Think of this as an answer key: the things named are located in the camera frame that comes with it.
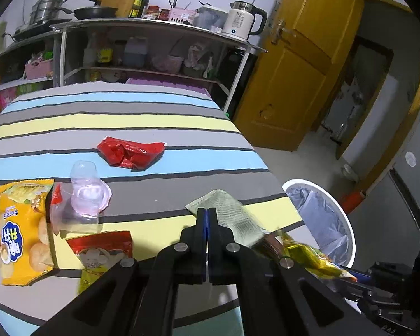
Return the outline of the yellow small snack packet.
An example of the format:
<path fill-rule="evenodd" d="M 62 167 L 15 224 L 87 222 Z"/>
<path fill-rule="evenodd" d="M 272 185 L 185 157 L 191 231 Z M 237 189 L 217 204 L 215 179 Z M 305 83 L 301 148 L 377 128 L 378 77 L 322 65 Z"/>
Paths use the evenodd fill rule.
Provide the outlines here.
<path fill-rule="evenodd" d="M 357 282 L 357 278 L 349 271 L 336 265 L 319 249 L 308 244 L 295 241 L 288 233 L 281 232 L 282 255 L 291 258 L 308 272 L 323 279 L 343 279 Z"/>

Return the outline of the red white snack packet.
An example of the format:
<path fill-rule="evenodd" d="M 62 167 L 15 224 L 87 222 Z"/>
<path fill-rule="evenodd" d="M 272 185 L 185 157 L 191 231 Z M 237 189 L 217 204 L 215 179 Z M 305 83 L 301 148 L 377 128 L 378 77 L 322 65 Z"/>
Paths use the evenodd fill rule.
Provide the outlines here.
<path fill-rule="evenodd" d="M 75 237 L 69 239 L 67 243 L 83 267 L 78 294 L 122 259 L 132 257 L 132 236 L 129 231 L 111 231 Z"/>

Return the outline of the white round trash bin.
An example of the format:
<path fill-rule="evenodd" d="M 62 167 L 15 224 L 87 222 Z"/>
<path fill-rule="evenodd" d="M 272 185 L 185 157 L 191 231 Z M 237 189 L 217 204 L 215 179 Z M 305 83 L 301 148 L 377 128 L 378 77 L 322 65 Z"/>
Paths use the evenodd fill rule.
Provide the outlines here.
<path fill-rule="evenodd" d="M 282 185 L 319 249 L 335 264 L 350 268 L 356 257 L 351 223 L 336 199 L 311 181 L 291 179 Z"/>

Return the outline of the clear plastic cup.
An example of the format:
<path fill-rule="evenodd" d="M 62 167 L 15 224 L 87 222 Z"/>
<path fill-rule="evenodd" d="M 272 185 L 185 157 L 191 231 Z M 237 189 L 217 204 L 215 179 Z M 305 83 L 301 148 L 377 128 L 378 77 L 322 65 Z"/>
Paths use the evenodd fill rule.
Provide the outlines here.
<path fill-rule="evenodd" d="M 111 188 L 98 176 L 95 163 L 75 162 L 69 184 L 57 183 L 53 187 L 50 208 L 53 234 L 100 232 L 100 215 L 111 197 Z"/>

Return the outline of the pink lid storage box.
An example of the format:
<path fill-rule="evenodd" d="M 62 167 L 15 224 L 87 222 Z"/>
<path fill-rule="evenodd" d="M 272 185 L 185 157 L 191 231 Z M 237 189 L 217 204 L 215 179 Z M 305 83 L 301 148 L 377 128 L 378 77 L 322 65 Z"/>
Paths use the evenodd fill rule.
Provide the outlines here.
<path fill-rule="evenodd" d="M 140 78 L 130 77 L 127 79 L 125 84 L 172 87 L 172 88 L 191 90 L 197 93 L 210 95 L 209 90 L 199 85 L 176 82 L 176 81 L 171 81 L 171 80 L 149 80 L 149 79 L 140 79 Z"/>

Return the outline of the dark sauce bottle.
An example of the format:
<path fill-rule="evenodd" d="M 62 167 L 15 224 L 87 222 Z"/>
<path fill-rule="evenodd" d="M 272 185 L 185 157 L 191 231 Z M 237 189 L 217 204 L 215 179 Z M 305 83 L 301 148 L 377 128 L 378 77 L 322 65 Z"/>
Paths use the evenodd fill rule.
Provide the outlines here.
<path fill-rule="evenodd" d="M 145 14 L 146 9 L 148 7 L 148 3 L 149 3 L 149 0 L 142 0 L 141 1 L 140 10 L 139 10 L 139 17 L 140 18 L 142 18 L 143 15 Z"/>

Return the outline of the yellow biscuit bag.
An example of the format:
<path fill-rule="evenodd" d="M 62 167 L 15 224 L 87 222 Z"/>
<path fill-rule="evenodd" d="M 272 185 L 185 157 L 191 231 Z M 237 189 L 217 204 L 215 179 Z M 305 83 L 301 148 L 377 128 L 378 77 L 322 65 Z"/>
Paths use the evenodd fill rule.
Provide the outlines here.
<path fill-rule="evenodd" d="M 27 286 L 54 267 L 46 200 L 52 179 L 0 186 L 0 273 L 4 286 Z"/>

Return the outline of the printed paper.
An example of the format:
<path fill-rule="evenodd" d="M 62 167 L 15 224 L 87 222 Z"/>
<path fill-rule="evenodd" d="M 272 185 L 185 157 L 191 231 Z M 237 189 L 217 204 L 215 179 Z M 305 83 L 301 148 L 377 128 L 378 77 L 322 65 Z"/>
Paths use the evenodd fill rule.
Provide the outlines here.
<path fill-rule="evenodd" d="M 216 209 L 218 224 L 229 228 L 234 241 L 240 245 L 252 248 L 264 240 L 265 231 L 250 212 L 223 190 L 212 190 L 203 197 L 189 202 L 185 208 L 193 215 L 197 215 L 198 209 Z"/>

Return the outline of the grey oil jug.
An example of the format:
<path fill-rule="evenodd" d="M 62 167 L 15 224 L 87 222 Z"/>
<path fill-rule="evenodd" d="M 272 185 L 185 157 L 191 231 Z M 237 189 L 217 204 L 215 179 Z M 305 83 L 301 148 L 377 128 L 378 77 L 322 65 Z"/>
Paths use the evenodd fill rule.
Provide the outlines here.
<path fill-rule="evenodd" d="M 130 37 L 123 51 L 123 66 L 142 68 L 148 55 L 148 39 L 145 37 Z"/>

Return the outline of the pink plastic basket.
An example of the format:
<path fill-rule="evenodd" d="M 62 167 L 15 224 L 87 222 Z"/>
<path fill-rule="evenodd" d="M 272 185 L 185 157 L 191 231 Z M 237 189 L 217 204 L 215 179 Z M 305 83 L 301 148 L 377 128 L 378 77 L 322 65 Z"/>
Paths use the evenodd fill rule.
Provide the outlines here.
<path fill-rule="evenodd" d="M 24 78 L 32 80 L 51 77 L 53 77 L 53 59 L 35 60 L 25 64 Z"/>

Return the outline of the induction cooktop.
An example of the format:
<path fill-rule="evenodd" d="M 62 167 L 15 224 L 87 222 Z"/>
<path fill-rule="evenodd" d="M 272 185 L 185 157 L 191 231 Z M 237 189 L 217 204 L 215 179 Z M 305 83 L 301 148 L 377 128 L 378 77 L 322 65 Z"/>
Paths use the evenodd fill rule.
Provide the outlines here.
<path fill-rule="evenodd" d="M 16 29 L 14 35 L 12 35 L 12 40 L 15 42 L 22 41 L 28 39 L 33 36 L 37 36 L 43 33 L 47 33 L 52 31 L 51 26 L 56 24 L 61 24 L 65 22 L 69 22 L 70 19 L 52 19 L 46 21 L 39 21 L 34 24 L 30 24 L 27 26 L 21 26 Z"/>

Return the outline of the white electric kettle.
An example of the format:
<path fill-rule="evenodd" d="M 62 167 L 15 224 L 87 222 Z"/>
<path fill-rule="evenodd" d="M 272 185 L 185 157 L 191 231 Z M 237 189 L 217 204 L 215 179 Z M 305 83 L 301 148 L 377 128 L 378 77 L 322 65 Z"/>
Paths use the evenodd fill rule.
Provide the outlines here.
<path fill-rule="evenodd" d="M 256 15 L 261 17 L 259 27 L 253 30 Z M 268 14 L 251 3 L 237 0 L 230 3 L 230 11 L 227 15 L 222 34 L 235 36 L 238 39 L 248 40 L 250 36 L 257 36 L 262 33 L 267 22 Z"/>

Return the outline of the pink utensil holder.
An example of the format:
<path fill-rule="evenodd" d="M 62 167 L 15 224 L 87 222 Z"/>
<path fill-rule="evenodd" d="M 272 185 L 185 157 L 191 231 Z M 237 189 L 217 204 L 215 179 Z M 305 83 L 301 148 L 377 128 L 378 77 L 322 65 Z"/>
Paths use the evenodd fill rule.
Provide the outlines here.
<path fill-rule="evenodd" d="M 172 8 L 168 15 L 168 21 L 177 24 L 192 25 L 196 11 L 183 8 Z"/>

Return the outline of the black frying pan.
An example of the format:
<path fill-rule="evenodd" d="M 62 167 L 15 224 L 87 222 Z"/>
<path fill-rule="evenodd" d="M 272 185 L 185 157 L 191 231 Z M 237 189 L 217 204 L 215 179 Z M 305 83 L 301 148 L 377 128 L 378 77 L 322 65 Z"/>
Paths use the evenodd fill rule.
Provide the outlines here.
<path fill-rule="evenodd" d="M 73 11 L 64 7 L 59 7 L 59 10 L 65 12 L 68 15 L 73 14 L 77 20 L 116 17 L 116 12 L 118 11 L 118 8 L 102 6 L 101 0 L 87 1 L 93 2 L 94 5 L 92 7 L 77 8 Z"/>

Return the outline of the red wrapper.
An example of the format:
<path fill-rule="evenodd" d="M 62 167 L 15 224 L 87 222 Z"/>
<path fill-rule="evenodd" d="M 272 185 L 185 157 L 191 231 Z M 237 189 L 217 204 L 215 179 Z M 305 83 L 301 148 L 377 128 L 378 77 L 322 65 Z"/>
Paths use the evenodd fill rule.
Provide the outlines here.
<path fill-rule="evenodd" d="M 106 137 L 97 146 L 98 152 L 110 166 L 137 171 L 146 170 L 165 149 L 163 142 L 138 143 L 114 137 Z"/>

